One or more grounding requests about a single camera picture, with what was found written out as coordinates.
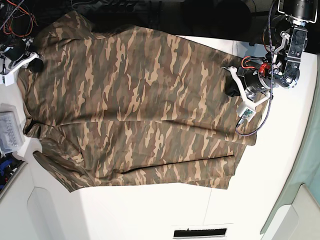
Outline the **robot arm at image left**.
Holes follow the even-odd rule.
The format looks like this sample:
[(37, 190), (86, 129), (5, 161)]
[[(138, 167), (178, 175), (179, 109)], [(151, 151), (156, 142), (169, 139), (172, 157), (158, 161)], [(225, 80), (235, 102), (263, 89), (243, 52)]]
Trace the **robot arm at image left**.
[(20, 68), (40, 73), (44, 63), (34, 46), (32, 31), (37, 22), (23, 0), (0, 2), (0, 74), (8, 76)]

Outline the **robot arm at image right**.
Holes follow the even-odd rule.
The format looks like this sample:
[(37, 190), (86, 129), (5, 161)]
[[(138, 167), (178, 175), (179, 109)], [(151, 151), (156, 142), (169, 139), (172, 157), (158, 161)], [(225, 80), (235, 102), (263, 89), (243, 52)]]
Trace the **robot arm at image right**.
[(302, 53), (308, 44), (307, 24), (318, 17), (316, 0), (274, 0), (268, 11), (262, 42), (267, 51), (264, 57), (245, 56), (236, 75), (240, 82), (228, 80), (225, 94), (251, 101), (258, 94), (271, 94), (274, 88), (293, 88), (300, 76)]

